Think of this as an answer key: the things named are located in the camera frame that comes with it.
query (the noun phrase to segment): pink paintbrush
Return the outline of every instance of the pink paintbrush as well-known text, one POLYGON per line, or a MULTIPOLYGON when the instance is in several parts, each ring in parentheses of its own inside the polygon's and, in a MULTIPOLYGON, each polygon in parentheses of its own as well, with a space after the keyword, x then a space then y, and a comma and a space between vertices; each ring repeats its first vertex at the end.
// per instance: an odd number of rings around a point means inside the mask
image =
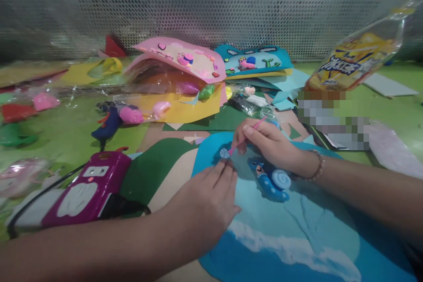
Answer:
MULTIPOLYGON (((258 126, 264 121, 264 120, 266 120, 266 118, 267 118, 267 116, 265 116, 263 119, 261 119, 258 123, 256 123, 255 125, 254 125, 254 127, 253 127, 253 129, 257 129, 258 128, 258 126)), ((230 149, 228 152, 229 152, 229 155, 230 156, 232 156, 232 154, 233 154, 233 152, 235 151, 235 149, 242 143, 242 142, 244 142, 245 141, 245 139, 244 140, 240 140, 240 141, 238 141, 238 143, 232 148, 232 149, 230 149)))

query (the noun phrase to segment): pink device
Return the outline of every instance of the pink device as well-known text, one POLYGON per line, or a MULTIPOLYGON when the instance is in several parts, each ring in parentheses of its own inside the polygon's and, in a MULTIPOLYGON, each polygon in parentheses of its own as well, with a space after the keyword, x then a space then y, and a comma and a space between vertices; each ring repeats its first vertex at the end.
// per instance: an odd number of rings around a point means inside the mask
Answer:
POLYGON ((110 195, 119 193, 131 158, 121 152, 94 154, 41 221, 43 227, 99 219, 110 195))
MULTIPOLYGON (((257 129, 257 127, 264 121, 264 120, 266 120, 266 118, 267 118, 267 116, 265 116, 263 119, 261 119, 258 123, 256 123, 255 125, 254 125, 254 127, 253 127, 253 129, 257 129)), ((243 139, 243 140, 240 140, 240 141, 238 141, 238 143, 231 149, 231 150, 229 150, 228 152, 229 152, 229 155, 231 156, 233 153, 234 153, 234 151, 235 151, 235 149, 237 148, 237 147, 239 147, 239 145, 242 143, 242 142, 244 142, 245 141, 245 139, 243 139)))

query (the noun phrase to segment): pink cartoon character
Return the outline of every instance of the pink cartoon character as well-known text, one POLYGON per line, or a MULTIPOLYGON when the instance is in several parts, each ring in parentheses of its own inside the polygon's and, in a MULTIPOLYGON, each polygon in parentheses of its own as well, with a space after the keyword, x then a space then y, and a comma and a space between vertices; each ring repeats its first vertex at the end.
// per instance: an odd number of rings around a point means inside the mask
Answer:
POLYGON ((245 71, 248 69, 255 69, 256 68, 256 58, 254 56, 250 56, 249 58, 241 57, 238 60, 239 63, 239 70, 245 71))
POLYGON ((192 54, 185 54, 183 52, 178 53, 178 63, 185 67, 191 67, 194 62, 194 56, 192 54))
POLYGON ((32 158, 14 162, 0 173, 0 198, 24 197, 34 190, 40 175, 48 173, 51 162, 32 158))

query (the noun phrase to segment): red foam piece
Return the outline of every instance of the red foam piece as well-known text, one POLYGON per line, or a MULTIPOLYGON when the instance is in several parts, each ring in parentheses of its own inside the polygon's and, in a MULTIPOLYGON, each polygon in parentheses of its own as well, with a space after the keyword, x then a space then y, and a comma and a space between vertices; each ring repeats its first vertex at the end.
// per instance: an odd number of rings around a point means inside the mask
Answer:
POLYGON ((106 35, 106 49, 104 53, 110 57, 125 57, 126 53, 119 45, 112 39, 110 35, 106 35))
POLYGON ((37 114, 31 106, 19 104, 4 104, 1 106, 5 122, 18 122, 37 114))

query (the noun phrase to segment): blue snail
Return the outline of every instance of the blue snail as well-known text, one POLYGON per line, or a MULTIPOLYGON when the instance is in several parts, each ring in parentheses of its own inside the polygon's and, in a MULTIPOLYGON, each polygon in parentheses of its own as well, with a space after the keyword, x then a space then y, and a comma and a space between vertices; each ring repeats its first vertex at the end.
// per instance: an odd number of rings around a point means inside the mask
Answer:
POLYGON ((289 200, 288 193, 284 191, 291 186, 291 178, 287 172, 275 169, 270 164, 266 164, 265 170, 262 158, 248 159, 248 166, 257 176, 257 181, 268 199, 281 203, 289 200))

